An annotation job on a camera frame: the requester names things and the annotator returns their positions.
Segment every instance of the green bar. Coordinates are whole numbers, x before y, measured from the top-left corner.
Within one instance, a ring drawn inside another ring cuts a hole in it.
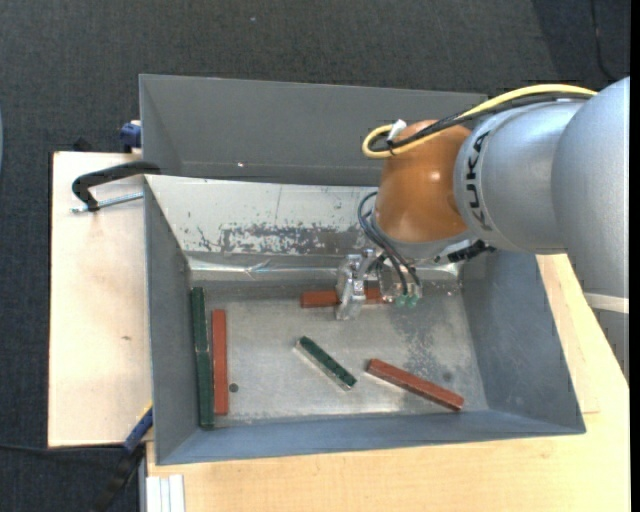
[[[303,336],[298,340],[298,347],[302,352],[320,368],[325,375],[345,390],[350,390],[356,382],[356,378],[343,368],[333,357],[322,350],[318,344],[310,338]]]
[[[213,362],[207,337],[204,295],[204,288],[191,290],[191,319],[196,351],[199,422],[202,428],[213,428]]]

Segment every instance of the red bar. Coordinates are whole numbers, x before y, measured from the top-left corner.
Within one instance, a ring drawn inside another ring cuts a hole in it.
[[[380,361],[380,359],[372,359],[369,361],[367,371],[371,375],[375,375],[391,384],[395,384],[402,389],[406,389],[411,393],[415,393],[451,410],[459,411],[464,404],[464,398],[453,391],[441,388],[433,382],[416,377],[409,372],[405,372],[400,368]]]
[[[227,380],[227,314],[224,309],[211,313],[213,344],[213,412],[229,413],[229,383]]]
[[[379,288],[367,288],[364,293],[367,297],[365,304],[382,303]],[[335,290],[303,292],[300,295],[300,307],[302,308],[329,308],[338,304],[340,304],[340,300]]]

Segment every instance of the black cable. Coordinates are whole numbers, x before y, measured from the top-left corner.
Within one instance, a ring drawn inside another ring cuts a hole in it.
[[[91,445],[91,446],[85,446],[84,448],[35,448],[33,446],[24,446],[24,445],[18,445],[18,444],[4,444],[4,443],[0,444],[0,450],[28,453],[31,455],[41,455],[41,456],[73,455],[75,453],[90,453],[93,450],[104,450],[104,449],[122,450],[122,447],[119,445]]]
[[[89,512],[105,512],[109,508],[118,492],[127,484],[134,471],[142,462],[144,455],[144,444],[137,445],[131,453],[125,451],[116,465],[114,475],[93,502]]]
[[[360,201],[360,204],[358,205],[358,222],[360,223],[360,227],[364,231],[365,236],[384,251],[385,257],[391,262],[391,264],[393,265],[393,268],[395,269],[396,273],[398,274],[398,277],[400,278],[400,282],[402,283],[402,293],[404,293],[406,295],[409,292],[409,287],[407,285],[407,280],[405,279],[405,277],[404,277],[404,275],[402,273],[402,270],[400,269],[400,264],[393,257],[391,252],[389,252],[387,250],[387,249],[389,249],[389,247],[388,247],[386,241],[384,239],[378,237],[377,234],[374,233],[371,230],[371,225],[366,221],[366,216],[362,213],[362,209],[363,209],[365,203],[369,199],[374,197],[377,193],[378,192],[371,192],[370,194],[367,194]]]
[[[364,208],[365,203],[375,195],[377,195],[377,192],[371,192],[370,194],[367,194],[367,196],[365,196],[362,201],[360,201],[360,204],[358,206],[358,221],[360,222],[360,226],[362,227],[362,230],[364,231],[367,238],[369,238],[369,240],[371,240],[374,244],[376,244],[384,251],[384,256],[389,259],[396,273],[398,274],[400,282],[402,283],[403,294],[407,295],[409,293],[409,286],[407,284],[404,273],[400,268],[400,265],[407,269],[407,272],[416,283],[416,285],[421,286],[420,278],[418,277],[416,270],[411,265],[409,265],[407,260],[404,259],[404,257],[397,251],[397,249],[384,238],[382,233],[376,228],[375,224],[373,222],[367,221],[367,218],[371,216],[372,211],[369,211],[366,215],[362,213],[362,209]]]

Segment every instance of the wooden table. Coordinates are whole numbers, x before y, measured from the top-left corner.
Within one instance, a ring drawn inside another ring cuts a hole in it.
[[[105,259],[114,257],[116,249],[107,248],[115,241],[120,265],[140,264],[143,241],[135,233],[141,225],[123,237],[107,229],[106,213],[83,221],[65,210],[75,204],[67,181],[128,158],[58,153],[54,159],[52,314],[65,304],[95,318],[108,311],[110,325],[117,328],[79,339],[67,336],[73,329],[60,323],[52,330],[50,446],[121,442],[150,396],[143,272],[129,271],[114,286],[107,279],[114,269],[105,266]],[[128,186],[135,188],[135,183]],[[115,195],[106,187],[104,196]],[[134,203],[123,211],[135,215],[140,206]],[[74,223],[73,236],[67,232],[69,222]],[[103,249],[84,258],[75,284],[65,286],[63,276],[75,257],[65,243],[83,247],[82,237]],[[156,466],[150,443],[147,473],[183,474],[188,512],[629,510],[629,387],[566,257],[539,257],[538,262],[586,434],[179,466]],[[77,289],[87,279],[92,296]],[[118,307],[127,281],[127,308]],[[126,322],[135,336],[120,332]],[[87,361],[88,368],[83,366]],[[86,420],[87,404],[91,421]]]

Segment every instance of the wooden board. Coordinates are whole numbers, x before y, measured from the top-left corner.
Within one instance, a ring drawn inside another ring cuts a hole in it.
[[[49,424],[51,447],[121,443],[151,400],[142,201],[73,214],[87,172],[136,155],[53,157]],[[141,190],[140,178],[94,189],[100,199]]]

